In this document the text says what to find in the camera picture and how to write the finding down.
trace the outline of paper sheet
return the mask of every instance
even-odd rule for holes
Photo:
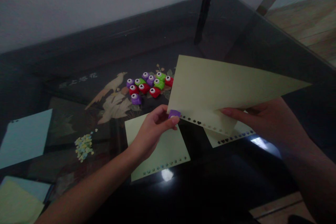
[[[43,154],[52,110],[10,122],[0,148],[0,169]]]
[[[256,134],[253,129],[239,121],[235,125],[230,136],[224,136],[207,128],[204,128],[204,131],[213,148]]]
[[[145,117],[146,115],[143,115],[125,122],[128,146],[134,141]],[[176,131],[169,129],[161,135],[154,152],[135,169],[131,174],[131,180],[135,181],[188,161],[190,156],[177,125]]]
[[[310,84],[247,66],[180,55],[168,104],[182,119],[230,136],[236,120],[219,109],[246,109]]]
[[[13,181],[0,189],[0,223],[34,223],[44,205]]]
[[[35,196],[39,201],[44,202],[51,184],[27,180],[18,177],[6,176],[1,182],[0,189],[7,182],[12,181],[18,184],[23,190]]]

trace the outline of light blue paper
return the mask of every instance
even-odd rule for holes
[[[41,202],[43,202],[44,199],[46,198],[49,188],[51,186],[51,184],[47,184],[43,182],[37,182],[37,181],[27,180],[27,179],[18,178],[18,177],[6,176],[3,179],[0,185],[0,188],[8,180],[11,180],[17,183],[23,190],[35,196]]]
[[[43,154],[52,109],[10,122],[0,148],[0,169]]]

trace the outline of decorative border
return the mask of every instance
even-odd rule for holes
[[[172,162],[166,163],[166,164],[164,164],[164,165],[161,164],[160,166],[157,166],[156,168],[152,168],[152,169],[150,169],[150,170],[144,171],[142,174],[143,174],[144,176],[149,175],[149,174],[153,174],[153,173],[158,172],[158,171],[160,171],[160,170],[165,170],[165,169],[167,169],[168,167],[173,167],[173,166],[178,165],[178,164],[180,164],[180,163],[184,163],[187,159],[188,159],[188,158],[187,158],[186,156],[183,157],[183,158],[179,158],[178,160],[175,159],[175,160],[172,161]]]
[[[225,129],[222,129],[222,128],[217,129],[216,127],[212,127],[211,125],[202,124],[201,121],[196,121],[195,119],[193,120],[193,119],[190,118],[190,117],[188,117],[188,118],[186,118],[186,117],[187,117],[186,115],[184,116],[184,115],[182,115],[182,114],[181,114],[181,116],[180,116],[180,118],[184,119],[185,121],[192,122],[192,123],[194,123],[194,124],[196,124],[196,125],[202,126],[202,127],[204,127],[204,128],[208,128],[208,129],[213,130],[213,131],[218,131],[218,132],[222,133],[222,132],[225,130]]]
[[[255,135],[255,134],[256,133],[253,130],[250,130],[250,131],[246,131],[244,133],[240,133],[239,135],[234,135],[234,136],[231,136],[229,138],[225,138],[221,141],[218,141],[217,143],[218,143],[218,145],[223,145],[223,144],[228,143],[229,141],[232,142],[232,141],[247,137],[249,135]]]

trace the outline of wooden floor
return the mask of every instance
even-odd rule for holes
[[[266,18],[336,67],[336,0],[306,0]]]
[[[300,192],[252,209],[250,214],[261,224],[287,224],[291,215],[297,215],[316,223],[309,213]]]

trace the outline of hand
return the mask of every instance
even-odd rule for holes
[[[177,130],[176,124],[180,119],[178,117],[168,119],[167,108],[167,105],[160,105],[146,116],[130,146],[142,160],[150,157],[163,132],[169,129]]]
[[[277,147],[288,150],[309,139],[305,130],[282,98],[246,109],[223,108],[221,112],[251,127]]]

